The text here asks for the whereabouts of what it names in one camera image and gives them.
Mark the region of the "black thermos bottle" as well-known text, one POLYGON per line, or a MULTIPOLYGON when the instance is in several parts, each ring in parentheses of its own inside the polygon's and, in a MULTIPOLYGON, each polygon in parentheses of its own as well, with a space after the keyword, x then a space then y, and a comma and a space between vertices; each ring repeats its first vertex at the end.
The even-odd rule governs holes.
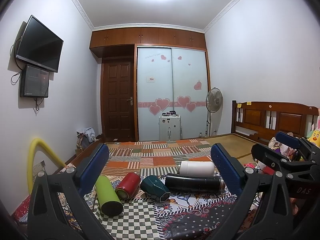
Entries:
POLYGON ((225 182, 218 176, 195 177, 169 173, 165 178, 165 186, 171 192, 213 193, 225 190, 225 182))

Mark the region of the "green thermos bottle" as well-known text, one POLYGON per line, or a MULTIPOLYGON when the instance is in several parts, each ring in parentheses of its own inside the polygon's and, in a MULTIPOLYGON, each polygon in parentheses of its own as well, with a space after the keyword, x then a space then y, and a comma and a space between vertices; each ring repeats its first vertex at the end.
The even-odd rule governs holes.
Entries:
POLYGON ((123 205, 110 180, 106 176, 99 176, 95 188, 101 212, 108 217, 120 215, 123 205))

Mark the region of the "wooden bed headboard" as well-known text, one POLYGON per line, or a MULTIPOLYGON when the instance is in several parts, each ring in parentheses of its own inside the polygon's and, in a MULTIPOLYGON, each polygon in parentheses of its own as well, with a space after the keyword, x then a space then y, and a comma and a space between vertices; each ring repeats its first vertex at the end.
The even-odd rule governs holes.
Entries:
POLYGON ((233 100, 231 132, 267 145, 278 132, 306 137, 318 115, 317 107, 301 103, 233 100))

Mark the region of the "yellow plush toy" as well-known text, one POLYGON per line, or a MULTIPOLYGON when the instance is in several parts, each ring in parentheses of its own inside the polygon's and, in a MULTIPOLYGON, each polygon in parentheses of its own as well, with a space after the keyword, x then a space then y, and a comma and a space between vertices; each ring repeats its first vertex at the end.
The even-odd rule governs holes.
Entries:
POLYGON ((320 148, 320 116, 317 121, 312 124, 311 131, 307 135, 307 140, 320 148))

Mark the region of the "red thermos cup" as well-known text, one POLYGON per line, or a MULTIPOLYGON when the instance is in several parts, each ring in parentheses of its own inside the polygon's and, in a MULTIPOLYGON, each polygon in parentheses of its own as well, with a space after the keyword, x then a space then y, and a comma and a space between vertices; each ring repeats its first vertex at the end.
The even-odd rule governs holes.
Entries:
POLYGON ((117 185, 115 192, 119 199, 131 199, 140 185, 140 176, 134 172, 128 173, 117 185))

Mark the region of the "white thermos cup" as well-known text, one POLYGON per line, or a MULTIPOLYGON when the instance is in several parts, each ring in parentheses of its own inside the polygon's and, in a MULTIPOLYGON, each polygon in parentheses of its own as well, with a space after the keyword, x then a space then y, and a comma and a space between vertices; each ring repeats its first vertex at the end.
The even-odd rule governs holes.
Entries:
POLYGON ((183 176, 212 177, 215 166, 210 161, 182 161, 178 173, 183 176))

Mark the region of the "pile of clothes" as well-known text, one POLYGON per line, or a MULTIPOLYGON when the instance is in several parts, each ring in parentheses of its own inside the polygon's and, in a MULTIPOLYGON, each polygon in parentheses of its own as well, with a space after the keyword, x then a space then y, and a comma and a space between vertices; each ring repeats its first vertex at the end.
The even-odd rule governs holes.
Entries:
POLYGON ((77 142, 76 146, 79 149, 86 149, 88 146, 97 141, 95 131, 92 127, 79 129, 76 132, 77 142))

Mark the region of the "standing electric fan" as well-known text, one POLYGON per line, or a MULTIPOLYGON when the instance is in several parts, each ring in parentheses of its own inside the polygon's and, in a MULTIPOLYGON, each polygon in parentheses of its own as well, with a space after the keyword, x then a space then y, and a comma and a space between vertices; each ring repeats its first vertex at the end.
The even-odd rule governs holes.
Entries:
POLYGON ((223 104, 223 96, 221 90, 214 87, 206 96, 206 109, 207 109, 207 120, 206 120, 206 137, 211 135, 211 124, 212 114, 218 112, 223 104))

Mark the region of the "dark green mug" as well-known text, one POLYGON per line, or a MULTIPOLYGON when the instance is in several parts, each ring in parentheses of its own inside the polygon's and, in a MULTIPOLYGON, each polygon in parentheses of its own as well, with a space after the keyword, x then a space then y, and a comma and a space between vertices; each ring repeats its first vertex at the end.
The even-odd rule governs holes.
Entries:
POLYGON ((170 197, 169 189, 155 175, 145 177, 140 184, 140 189, 156 202, 165 202, 170 197))

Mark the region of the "wall-mounted black television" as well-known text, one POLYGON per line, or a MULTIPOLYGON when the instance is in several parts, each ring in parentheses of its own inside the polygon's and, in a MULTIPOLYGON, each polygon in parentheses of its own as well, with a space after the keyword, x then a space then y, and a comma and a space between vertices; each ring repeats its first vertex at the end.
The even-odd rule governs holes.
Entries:
POLYGON ((63 40, 31 15, 20 38, 16 58, 57 73, 62 47, 63 40))

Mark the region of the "white suitcase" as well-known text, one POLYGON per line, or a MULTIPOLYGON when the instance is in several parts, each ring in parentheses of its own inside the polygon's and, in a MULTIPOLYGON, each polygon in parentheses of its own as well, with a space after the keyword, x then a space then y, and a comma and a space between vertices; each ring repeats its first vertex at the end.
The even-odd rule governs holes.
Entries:
POLYGON ((159 141, 176 141, 181 139, 181 116, 176 111, 162 113, 158 124, 159 141))

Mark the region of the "yellow foam tube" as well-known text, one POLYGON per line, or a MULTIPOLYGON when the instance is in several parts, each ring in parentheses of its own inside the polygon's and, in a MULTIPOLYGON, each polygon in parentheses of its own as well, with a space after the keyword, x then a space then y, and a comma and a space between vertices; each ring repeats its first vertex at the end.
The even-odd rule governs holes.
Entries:
POLYGON ((33 190, 33 168, 35 163, 38 163, 40 161, 40 158, 36 156, 39 153, 46 155, 47 159, 49 159, 58 168, 67 166, 44 140, 40 138, 33 139, 30 143, 27 154, 27 185, 29 194, 31 194, 33 190))

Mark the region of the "brown wooden door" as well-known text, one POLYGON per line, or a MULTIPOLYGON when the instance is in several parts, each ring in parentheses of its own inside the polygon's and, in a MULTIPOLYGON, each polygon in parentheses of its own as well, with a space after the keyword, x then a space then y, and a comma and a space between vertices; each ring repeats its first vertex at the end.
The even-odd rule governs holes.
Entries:
POLYGON ((104 59, 101 66, 100 108, 103 134, 110 142, 135 140, 133 59, 104 59))

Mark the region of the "sliding wardrobe with hearts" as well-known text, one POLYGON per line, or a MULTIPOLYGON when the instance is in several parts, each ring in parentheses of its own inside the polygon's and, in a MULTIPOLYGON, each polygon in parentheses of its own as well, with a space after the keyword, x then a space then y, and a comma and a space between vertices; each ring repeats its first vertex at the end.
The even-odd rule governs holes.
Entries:
POLYGON ((181 139, 204 137, 208 75, 202 50, 165 47, 137 49, 137 115, 141 141, 159 141, 159 117, 181 116, 181 139))

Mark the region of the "small black wall monitor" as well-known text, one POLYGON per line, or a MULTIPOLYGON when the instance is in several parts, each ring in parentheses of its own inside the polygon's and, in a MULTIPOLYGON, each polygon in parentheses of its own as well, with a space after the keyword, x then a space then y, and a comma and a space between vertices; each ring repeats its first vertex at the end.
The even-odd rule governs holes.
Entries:
POLYGON ((49 72, 31 65, 26 65, 20 77, 21 98, 47 98, 49 72))

